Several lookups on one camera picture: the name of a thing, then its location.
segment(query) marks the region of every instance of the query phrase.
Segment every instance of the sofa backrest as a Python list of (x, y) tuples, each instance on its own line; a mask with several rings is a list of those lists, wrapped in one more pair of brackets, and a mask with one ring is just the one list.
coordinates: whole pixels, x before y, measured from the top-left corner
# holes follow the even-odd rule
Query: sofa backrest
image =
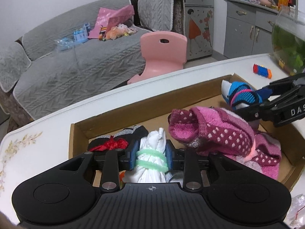
[(130, 0), (98, 0), (63, 13), (35, 27), (22, 37), (23, 48), (34, 61), (50, 53), (55, 48), (55, 40), (71, 36), (85, 23), (93, 28), (100, 7), (120, 9), (130, 4)]

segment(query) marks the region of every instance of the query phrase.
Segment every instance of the white table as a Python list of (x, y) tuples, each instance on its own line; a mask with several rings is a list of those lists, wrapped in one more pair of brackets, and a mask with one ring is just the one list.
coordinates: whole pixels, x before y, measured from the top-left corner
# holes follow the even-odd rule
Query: white table
[[(270, 68), (272, 79), (254, 74), (253, 64)], [(7, 134), (0, 145), (0, 160), (8, 157), (5, 150), (11, 141), (13, 145), (19, 143), (17, 143), (17, 153), (13, 154), (4, 166), (6, 176), (0, 177), (0, 181), (4, 182), (2, 184), (4, 189), (0, 190), (0, 210), (13, 222), (19, 222), (11, 203), (13, 190), (21, 182), (68, 159), (71, 123), (165, 92), (234, 73), (247, 80), (256, 89), (287, 76), (268, 54), (228, 59), (173, 72), (94, 96)], [(293, 125), (305, 138), (305, 120), (295, 121)], [(0, 172), (2, 168), (3, 162), (0, 163)], [(292, 196), (304, 192), (304, 187), (305, 174), (292, 190)]]

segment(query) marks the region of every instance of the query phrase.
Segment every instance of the gray sofa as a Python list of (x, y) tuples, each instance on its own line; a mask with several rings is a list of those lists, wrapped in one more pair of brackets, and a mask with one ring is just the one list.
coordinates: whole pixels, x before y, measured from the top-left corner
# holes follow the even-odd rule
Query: gray sofa
[[(130, 23), (138, 32), (116, 40), (90, 39), (75, 48), (77, 62), (62, 52), (50, 54), (55, 40), (90, 22), (100, 7), (119, 9), (132, 4)], [(0, 103), (16, 126), (39, 119), (78, 101), (125, 84), (141, 74), (140, 37), (150, 30), (185, 34), (184, 0), (99, 0), (61, 14), (0, 49)]]

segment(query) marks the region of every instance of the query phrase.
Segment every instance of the ribbed black surface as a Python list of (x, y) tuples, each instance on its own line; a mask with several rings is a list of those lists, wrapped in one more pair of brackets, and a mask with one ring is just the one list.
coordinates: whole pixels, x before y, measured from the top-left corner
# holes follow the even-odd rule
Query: ribbed black surface
[[(44, 226), (21, 223), (28, 229)], [(48, 229), (242, 229), (216, 215), (199, 194), (184, 192), (176, 183), (126, 184), (113, 194), (104, 194), (85, 216)], [(288, 228), (274, 224), (261, 229)]]

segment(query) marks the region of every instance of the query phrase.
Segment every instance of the rolled white cloth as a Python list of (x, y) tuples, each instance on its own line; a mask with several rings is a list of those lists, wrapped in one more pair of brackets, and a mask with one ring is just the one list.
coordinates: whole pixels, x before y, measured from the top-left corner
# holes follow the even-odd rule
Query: rolled white cloth
[(126, 171), (125, 183), (166, 183), (165, 172), (168, 171), (165, 157), (166, 135), (162, 127), (141, 138), (137, 152), (136, 166)]

